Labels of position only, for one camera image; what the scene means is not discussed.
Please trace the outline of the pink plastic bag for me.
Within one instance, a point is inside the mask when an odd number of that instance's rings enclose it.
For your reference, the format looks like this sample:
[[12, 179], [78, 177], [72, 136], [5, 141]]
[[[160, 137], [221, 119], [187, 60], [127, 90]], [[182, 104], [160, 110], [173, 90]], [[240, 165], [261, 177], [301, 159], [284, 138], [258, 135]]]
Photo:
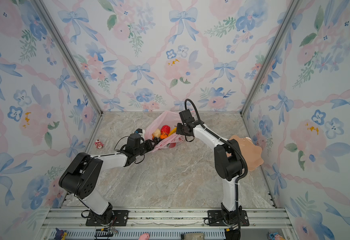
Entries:
[[171, 149], [185, 142], [185, 137], [176, 134], [177, 124], [181, 123], [180, 112], [163, 112], [146, 129], [145, 140], [158, 140], [152, 152]]

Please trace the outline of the peach scalloped plastic bowl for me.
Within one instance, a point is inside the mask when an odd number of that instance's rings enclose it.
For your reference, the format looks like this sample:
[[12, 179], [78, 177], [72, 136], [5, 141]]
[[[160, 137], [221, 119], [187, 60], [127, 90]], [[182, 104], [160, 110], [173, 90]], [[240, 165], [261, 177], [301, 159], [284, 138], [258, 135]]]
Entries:
[[250, 172], [254, 171], [264, 163], [262, 158], [262, 148], [254, 145], [250, 138], [240, 138], [237, 135], [234, 135], [230, 140], [236, 140], [238, 142]]

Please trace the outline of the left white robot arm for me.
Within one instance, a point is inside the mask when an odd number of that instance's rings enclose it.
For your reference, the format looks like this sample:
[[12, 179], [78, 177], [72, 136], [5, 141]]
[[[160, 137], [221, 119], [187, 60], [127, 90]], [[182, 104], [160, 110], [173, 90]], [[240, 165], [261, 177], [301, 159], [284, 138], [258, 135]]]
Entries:
[[137, 157], [144, 158], [156, 145], [156, 141], [145, 140], [140, 134], [133, 133], [127, 137], [126, 144], [114, 153], [99, 156], [79, 153], [60, 177], [59, 186], [87, 207], [85, 218], [89, 222], [109, 226], [117, 217], [112, 204], [96, 189], [100, 174], [135, 164]]

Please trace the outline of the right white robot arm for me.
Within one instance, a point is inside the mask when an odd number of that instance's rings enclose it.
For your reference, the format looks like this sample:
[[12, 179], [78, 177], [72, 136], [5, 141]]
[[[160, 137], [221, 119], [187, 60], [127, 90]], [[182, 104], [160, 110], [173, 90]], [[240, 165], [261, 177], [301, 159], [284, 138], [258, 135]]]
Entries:
[[190, 110], [181, 111], [179, 115], [181, 122], [177, 124], [177, 134], [199, 139], [214, 151], [215, 169], [223, 180], [223, 220], [229, 226], [238, 225], [242, 210], [239, 203], [239, 180], [248, 173], [238, 142], [217, 135], [203, 121], [196, 120]]

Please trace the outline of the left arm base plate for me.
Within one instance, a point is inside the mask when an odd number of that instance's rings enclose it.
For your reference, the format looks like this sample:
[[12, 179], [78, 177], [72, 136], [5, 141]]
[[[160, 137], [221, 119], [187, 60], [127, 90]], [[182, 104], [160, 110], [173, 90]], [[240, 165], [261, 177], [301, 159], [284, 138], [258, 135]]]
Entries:
[[88, 210], [88, 212], [87, 216], [84, 215], [84, 211], [82, 212], [87, 227], [126, 227], [127, 225], [128, 210], [106, 211], [103, 215], [97, 215], [92, 210]]

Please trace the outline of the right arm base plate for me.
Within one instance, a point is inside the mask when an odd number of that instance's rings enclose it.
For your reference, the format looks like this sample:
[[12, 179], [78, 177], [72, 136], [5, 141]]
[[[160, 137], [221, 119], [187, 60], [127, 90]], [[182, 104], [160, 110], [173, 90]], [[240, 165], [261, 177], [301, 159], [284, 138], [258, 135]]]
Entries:
[[208, 216], [205, 218], [205, 225], [211, 227], [233, 227], [240, 223], [241, 227], [250, 225], [247, 212], [245, 210], [226, 212], [223, 210], [209, 210]]

